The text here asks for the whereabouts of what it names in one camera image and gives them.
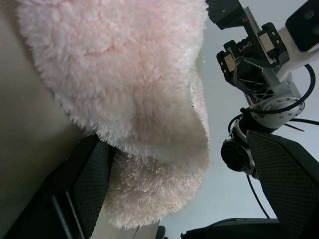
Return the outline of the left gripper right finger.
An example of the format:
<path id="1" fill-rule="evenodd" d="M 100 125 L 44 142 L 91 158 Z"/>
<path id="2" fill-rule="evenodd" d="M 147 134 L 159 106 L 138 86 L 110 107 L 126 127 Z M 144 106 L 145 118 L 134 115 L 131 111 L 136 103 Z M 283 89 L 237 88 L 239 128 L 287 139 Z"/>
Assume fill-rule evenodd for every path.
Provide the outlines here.
<path id="1" fill-rule="evenodd" d="M 319 163 L 299 143 L 250 131 L 263 192 L 290 239 L 319 237 Z"/>

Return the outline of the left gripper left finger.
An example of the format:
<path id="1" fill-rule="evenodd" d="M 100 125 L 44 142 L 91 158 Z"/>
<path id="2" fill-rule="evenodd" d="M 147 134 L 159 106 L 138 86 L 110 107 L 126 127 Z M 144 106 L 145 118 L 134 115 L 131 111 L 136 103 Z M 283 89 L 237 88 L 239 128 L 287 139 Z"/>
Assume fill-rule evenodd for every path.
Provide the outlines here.
<path id="1" fill-rule="evenodd" d="M 108 145 L 89 136 L 45 179 L 37 238 L 90 238 L 108 189 L 109 154 Z"/>

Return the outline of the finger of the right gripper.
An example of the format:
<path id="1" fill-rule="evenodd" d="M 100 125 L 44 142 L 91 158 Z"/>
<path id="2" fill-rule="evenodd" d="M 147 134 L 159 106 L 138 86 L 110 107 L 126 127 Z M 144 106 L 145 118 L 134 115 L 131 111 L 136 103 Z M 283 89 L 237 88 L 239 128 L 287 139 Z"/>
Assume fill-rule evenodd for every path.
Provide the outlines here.
<path id="1" fill-rule="evenodd" d="M 206 0 L 208 16 L 221 30 L 244 26 L 247 14 L 239 0 Z"/>

